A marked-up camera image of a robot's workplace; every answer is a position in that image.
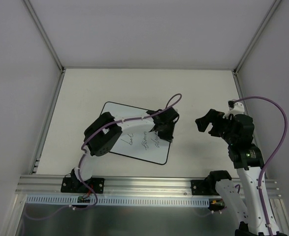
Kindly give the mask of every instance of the table surface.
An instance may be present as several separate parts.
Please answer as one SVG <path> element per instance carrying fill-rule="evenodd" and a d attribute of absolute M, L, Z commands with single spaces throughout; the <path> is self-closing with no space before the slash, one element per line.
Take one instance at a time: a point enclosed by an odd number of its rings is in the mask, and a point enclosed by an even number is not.
<path fill-rule="evenodd" d="M 194 122 L 211 108 L 226 112 L 227 101 L 238 98 L 232 72 L 218 70 L 67 69 L 37 174 L 65 175 L 78 165 L 83 132 L 107 101 L 157 110 L 179 92 L 180 119 L 165 165 L 108 153 L 96 159 L 93 175 L 206 177 L 228 170 L 238 177 L 224 140 L 198 132 Z"/>

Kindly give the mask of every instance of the black border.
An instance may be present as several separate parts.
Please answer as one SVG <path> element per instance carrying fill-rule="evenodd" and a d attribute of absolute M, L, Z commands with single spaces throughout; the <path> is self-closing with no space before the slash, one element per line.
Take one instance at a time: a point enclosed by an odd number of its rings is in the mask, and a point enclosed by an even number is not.
<path fill-rule="evenodd" d="M 144 111 L 148 111 L 148 109 L 144 109 L 144 108 L 141 108 L 141 107 L 135 107 L 135 106 L 130 106 L 130 105 L 126 105 L 126 104 L 122 104 L 122 103 L 118 103 L 118 102 L 108 101 L 108 102 L 105 102 L 103 108 L 101 109 L 100 114 L 103 113 L 104 107 L 105 107 L 105 105 L 106 105 L 107 103 L 114 103 L 114 104 L 118 104 L 118 105 L 123 105 L 123 106 L 127 106 L 127 107 L 134 107 L 134 108 L 142 109 L 142 110 L 144 110 Z M 153 161 L 146 161 L 146 160 L 143 160 L 143 159 L 139 159 L 139 158 L 132 157 L 132 156 L 128 156 L 128 155 L 119 154 L 119 153 L 112 152 L 112 151 L 110 151 L 110 153 L 113 153 L 113 154 L 116 154 L 116 155 L 120 155 L 120 156 L 129 157 L 129 158 L 136 159 L 136 160 L 139 160 L 139 161 L 145 161 L 145 162 L 149 162 L 149 163 L 153 163 L 153 164 L 157 164 L 157 165 L 163 166 L 163 165 L 165 165 L 165 164 L 167 163 L 167 161 L 168 161 L 169 149 L 170 149 L 170 143 L 169 143 L 169 145 L 168 145 L 167 157 L 166 157 L 166 161 L 165 161 L 164 164 L 160 164 L 160 163 L 153 162 Z"/>

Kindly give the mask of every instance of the white slotted strip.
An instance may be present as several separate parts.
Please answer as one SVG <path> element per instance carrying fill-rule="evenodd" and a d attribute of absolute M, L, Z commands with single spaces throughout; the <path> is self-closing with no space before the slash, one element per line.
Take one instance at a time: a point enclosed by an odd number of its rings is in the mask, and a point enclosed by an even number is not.
<path fill-rule="evenodd" d="M 53 204 L 53 205 L 88 205 L 77 203 L 79 196 L 65 195 L 28 195 L 27 203 L 30 204 Z M 151 198 L 151 197 L 117 197 L 98 196 L 100 206 L 152 206 L 152 207 L 209 207 L 208 198 Z"/>

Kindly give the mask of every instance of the handwriting on whiteboard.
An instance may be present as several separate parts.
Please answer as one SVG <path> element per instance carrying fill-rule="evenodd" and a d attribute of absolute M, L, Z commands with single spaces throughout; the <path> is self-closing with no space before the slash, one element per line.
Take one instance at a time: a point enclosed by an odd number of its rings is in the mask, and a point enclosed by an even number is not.
<path fill-rule="evenodd" d="M 131 134 L 125 135 L 120 140 L 126 143 L 126 145 L 132 146 L 134 142 L 133 137 L 134 135 L 131 133 Z M 160 148 L 160 138 L 158 136 L 158 133 L 155 132 L 153 137 L 152 137 L 152 134 L 150 133 L 150 137 L 148 137 L 148 132 L 143 132 L 141 145 L 143 146 L 145 150 L 149 149 L 152 145 L 154 145 L 157 148 Z"/>

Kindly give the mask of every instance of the white wall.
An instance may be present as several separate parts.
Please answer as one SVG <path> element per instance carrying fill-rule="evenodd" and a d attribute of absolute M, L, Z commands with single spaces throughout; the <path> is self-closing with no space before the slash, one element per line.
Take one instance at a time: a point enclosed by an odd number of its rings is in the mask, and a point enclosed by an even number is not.
<path fill-rule="evenodd" d="M 261 95 L 278 102 L 289 121 L 289 0 L 283 1 L 262 38 L 240 72 L 244 96 Z M 264 101 L 247 102 L 256 124 L 264 157 L 276 147 L 283 132 L 283 118 L 273 105 Z M 289 129 L 268 174 L 279 180 L 289 212 Z"/>
<path fill-rule="evenodd" d="M 31 0 L 64 66 L 233 69 L 273 0 Z"/>
<path fill-rule="evenodd" d="M 59 71 L 20 0 L 0 0 L 0 229 Z"/>

